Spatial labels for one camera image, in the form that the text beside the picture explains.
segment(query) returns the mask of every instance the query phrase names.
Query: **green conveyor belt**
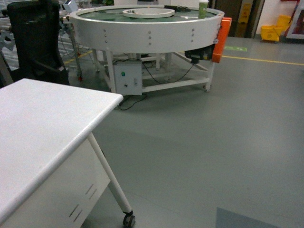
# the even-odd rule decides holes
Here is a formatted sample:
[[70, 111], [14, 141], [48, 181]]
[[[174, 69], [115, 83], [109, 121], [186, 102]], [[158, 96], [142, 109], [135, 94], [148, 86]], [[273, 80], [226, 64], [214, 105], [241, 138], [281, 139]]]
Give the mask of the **green conveyor belt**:
[[[191, 12], [175, 12], [171, 17], [167, 18], [154, 18], [154, 19], [144, 19], [144, 18], [130, 18], [123, 15], [123, 9], [108, 9], [100, 10], [97, 12], [84, 13], [79, 15], [86, 19], [95, 19], [103, 21], [115, 21], [115, 22], [134, 22], [134, 23], [155, 23], [155, 22], [176, 22], [176, 21], [190, 21], [198, 19], [199, 11], [191, 10]], [[216, 16], [214, 13], [207, 12], [206, 18], [211, 18]]]

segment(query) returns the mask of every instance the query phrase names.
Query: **desk drawer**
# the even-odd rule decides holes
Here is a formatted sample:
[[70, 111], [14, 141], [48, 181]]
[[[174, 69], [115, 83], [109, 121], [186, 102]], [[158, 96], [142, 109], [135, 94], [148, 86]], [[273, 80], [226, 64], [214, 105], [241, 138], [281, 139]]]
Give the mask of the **desk drawer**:
[[1, 228], [79, 228], [109, 182], [85, 140]]

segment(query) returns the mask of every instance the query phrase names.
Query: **yellow mop bucket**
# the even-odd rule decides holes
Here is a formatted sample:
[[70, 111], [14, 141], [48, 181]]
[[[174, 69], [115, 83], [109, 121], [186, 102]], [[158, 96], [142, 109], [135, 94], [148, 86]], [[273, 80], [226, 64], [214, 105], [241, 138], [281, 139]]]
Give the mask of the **yellow mop bucket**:
[[261, 37], [262, 40], [279, 41], [280, 35], [283, 32], [283, 27], [277, 26], [262, 26], [261, 27]]
[[277, 22], [276, 22], [276, 26], [277, 27], [282, 27], [283, 31], [286, 31], [288, 29], [288, 27], [290, 26], [290, 23], [291, 23], [291, 17], [290, 16], [280, 15]]

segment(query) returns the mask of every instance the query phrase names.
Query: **yellow floor line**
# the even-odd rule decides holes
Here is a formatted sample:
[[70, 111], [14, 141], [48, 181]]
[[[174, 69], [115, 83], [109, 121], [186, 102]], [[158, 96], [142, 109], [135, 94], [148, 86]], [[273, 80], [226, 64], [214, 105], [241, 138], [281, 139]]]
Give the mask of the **yellow floor line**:
[[304, 66], [304, 63], [291, 63], [291, 62], [273, 61], [273, 60], [265, 60], [265, 59], [258, 59], [258, 58], [243, 58], [243, 57], [234, 57], [234, 56], [222, 56], [222, 57], [267, 62], [267, 63], [281, 63], [281, 64]]
[[[83, 56], [87, 56], [87, 55], [90, 54], [90, 53], [92, 53], [92, 50], [90, 50], [90, 51], [88, 51], [88, 52], [85, 52], [84, 54], [78, 56], [78, 58], [81, 58], [81, 57], [83, 57]], [[75, 60], [76, 60], [75, 58], [72, 58], [72, 59], [70, 59], [70, 60], [68, 60], [68, 61], [65, 61], [64, 64], [69, 64], [69, 63], [71, 63], [71, 62], [73, 62], [73, 61], [75, 61]]]

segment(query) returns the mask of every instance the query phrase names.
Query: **electrical control box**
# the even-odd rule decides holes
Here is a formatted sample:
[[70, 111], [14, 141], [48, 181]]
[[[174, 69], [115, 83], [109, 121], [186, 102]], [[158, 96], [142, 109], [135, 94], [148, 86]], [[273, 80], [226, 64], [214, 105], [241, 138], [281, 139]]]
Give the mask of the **electrical control box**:
[[121, 95], [142, 95], [142, 62], [126, 60], [114, 63], [116, 93]]

